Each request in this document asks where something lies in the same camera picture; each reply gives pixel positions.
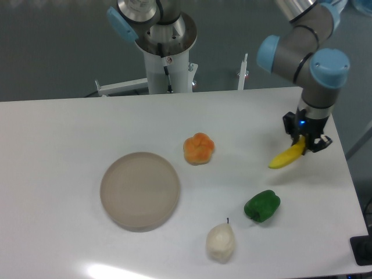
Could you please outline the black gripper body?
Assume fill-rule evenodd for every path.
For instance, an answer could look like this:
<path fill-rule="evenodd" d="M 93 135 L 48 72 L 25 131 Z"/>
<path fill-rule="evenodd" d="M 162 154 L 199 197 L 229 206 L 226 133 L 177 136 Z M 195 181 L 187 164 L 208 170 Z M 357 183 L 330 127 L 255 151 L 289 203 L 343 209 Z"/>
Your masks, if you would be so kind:
<path fill-rule="evenodd" d="M 307 116 L 306 109 L 296 110 L 296 113 L 288 112 L 282 119 L 284 123 L 285 132 L 291 136 L 291 133 L 298 130 L 303 137 L 306 134 L 319 138 L 324 134 L 324 127 L 327 123 L 328 116 L 322 119 L 313 119 Z"/>

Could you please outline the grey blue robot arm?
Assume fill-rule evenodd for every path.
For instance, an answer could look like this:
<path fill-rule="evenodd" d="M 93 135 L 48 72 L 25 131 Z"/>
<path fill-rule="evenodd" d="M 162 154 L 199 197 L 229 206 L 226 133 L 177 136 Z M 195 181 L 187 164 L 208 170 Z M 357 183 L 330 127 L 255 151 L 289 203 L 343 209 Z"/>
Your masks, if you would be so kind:
<path fill-rule="evenodd" d="M 343 52 L 321 47 L 340 16 L 335 7 L 318 1 L 277 1 L 277 6 L 292 30 L 285 37 L 268 36 L 256 62 L 301 87 L 297 110 L 283 118 L 285 131 L 301 154 L 318 152 L 332 142 L 323 130 L 350 69 Z M 118 1 L 106 15 L 114 31 L 142 51 L 151 94 L 192 91 L 188 58 L 197 29 L 179 1 Z"/>

